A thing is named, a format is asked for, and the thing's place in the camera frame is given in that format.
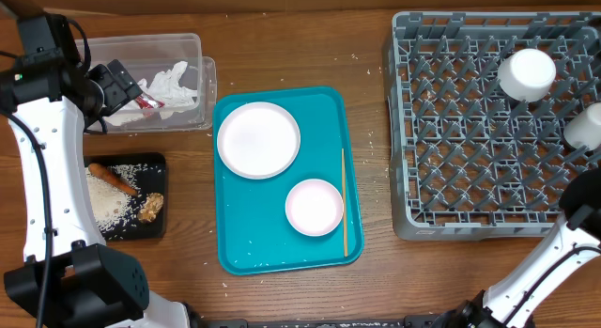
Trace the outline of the red snack wrapper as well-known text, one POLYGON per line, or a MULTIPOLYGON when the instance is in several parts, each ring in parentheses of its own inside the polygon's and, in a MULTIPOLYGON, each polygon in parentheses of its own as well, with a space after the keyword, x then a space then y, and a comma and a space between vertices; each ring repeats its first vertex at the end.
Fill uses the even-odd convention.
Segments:
POLYGON ((154 100, 147 95, 140 95, 134 100, 141 109, 154 109, 164 107, 164 103, 154 100))

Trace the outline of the white napkin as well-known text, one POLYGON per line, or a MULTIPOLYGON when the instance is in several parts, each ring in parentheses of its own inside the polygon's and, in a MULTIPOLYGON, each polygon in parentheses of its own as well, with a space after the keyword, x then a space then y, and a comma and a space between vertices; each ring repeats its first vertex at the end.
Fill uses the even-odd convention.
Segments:
MULTIPOLYGON (((188 62, 179 61, 172 69, 157 72, 150 84, 146 78, 142 78, 137 82, 143 91, 141 95, 147 95, 156 101, 164 103, 164 107, 154 109, 193 106, 198 96, 197 90, 180 84, 180 79, 187 69, 188 62)), ((168 118, 173 114, 174 111, 155 113, 152 112, 152 109, 141 109, 133 100, 118 112, 106 118, 106 121, 112 126, 117 127, 134 121, 150 119, 151 117, 160 116, 161 118, 168 118)))

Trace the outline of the orange carrot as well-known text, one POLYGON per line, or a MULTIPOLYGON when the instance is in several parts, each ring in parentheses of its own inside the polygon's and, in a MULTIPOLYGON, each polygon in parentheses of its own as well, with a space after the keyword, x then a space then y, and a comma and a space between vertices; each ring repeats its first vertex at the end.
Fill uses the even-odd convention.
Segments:
POLYGON ((99 180, 103 180, 121 192, 131 196, 138 196, 138 193, 135 189, 133 189, 129 184, 114 174, 107 167, 101 164, 90 164, 88 166, 88 170, 92 176, 99 180))

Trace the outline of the brown walnut food scrap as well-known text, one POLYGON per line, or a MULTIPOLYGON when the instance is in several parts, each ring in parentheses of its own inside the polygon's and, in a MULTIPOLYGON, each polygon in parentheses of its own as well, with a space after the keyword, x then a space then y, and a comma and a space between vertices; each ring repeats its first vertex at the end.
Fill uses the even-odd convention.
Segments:
POLYGON ((137 214, 137 219, 142 223, 152 223, 158 217, 163 207, 164 198, 160 193, 150 193, 137 214))

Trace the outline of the pile of rice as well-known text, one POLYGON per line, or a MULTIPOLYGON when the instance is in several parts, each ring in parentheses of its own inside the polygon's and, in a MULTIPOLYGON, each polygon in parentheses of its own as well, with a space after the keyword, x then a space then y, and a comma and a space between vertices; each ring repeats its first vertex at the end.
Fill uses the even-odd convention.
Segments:
POLYGON ((138 196, 127 195, 92 176, 88 167, 85 169, 92 211, 100 232, 105 236, 122 237, 124 232, 132 232, 142 227, 137 214, 145 201, 145 195, 138 182, 142 174, 147 171, 148 165, 118 164, 105 167, 138 193, 138 196))

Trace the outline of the large white plate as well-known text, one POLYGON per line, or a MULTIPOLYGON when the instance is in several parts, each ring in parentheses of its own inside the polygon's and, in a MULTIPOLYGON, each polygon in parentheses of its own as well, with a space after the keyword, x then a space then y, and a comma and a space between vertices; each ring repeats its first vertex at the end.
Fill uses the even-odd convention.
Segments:
POLYGON ((296 119, 271 102, 250 102, 234 109, 217 134, 217 151, 223 164, 250 180, 283 173, 295 161, 300 146, 296 119))

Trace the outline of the small white plate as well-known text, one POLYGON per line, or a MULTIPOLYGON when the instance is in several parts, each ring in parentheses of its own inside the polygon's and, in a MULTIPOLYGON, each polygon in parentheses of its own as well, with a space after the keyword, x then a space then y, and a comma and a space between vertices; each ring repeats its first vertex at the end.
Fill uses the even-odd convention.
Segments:
POLYGON ((308 179, 296 184, 285 199, 288 223, 300 234, 321 237, 333 232, 344 213, 341 193, 325 180, 308 179))

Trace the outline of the white upturned cup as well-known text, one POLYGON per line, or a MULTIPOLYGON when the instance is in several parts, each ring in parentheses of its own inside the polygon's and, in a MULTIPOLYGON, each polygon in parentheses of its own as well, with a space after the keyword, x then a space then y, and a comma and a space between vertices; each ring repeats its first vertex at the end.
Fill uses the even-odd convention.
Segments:
POLYGON ((520 102, 537 102, 549 92, 556 77, 552 58, 536 49, 523 49, 501 62, 498 78, 502 91, 520 102))

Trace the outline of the pale green saucer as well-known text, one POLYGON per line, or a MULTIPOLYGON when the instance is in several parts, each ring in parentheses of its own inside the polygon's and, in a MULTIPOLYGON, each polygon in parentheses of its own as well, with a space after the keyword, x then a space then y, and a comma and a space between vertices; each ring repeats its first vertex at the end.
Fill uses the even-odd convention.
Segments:
POLYGON ((593 103, 571 120, 564 128, 563 137, 572 148, 595 150, 601 143, 601 103, 593 103))

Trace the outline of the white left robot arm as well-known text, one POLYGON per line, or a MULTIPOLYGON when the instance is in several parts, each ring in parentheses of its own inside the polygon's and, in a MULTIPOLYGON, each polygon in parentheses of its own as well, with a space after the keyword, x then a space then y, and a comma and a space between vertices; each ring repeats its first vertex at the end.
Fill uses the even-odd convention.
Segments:
POLYGON ((27 209, 23 266, 8 298, 39 327, 198 327, 188 306, 153 292, 140 262, 107 246, 92 211, 83 136, 137 98, 118 61, 93 65, 82 29, 42 12, 17 22, 24 48, 1 74, 1 113, 21 157, 27 209))

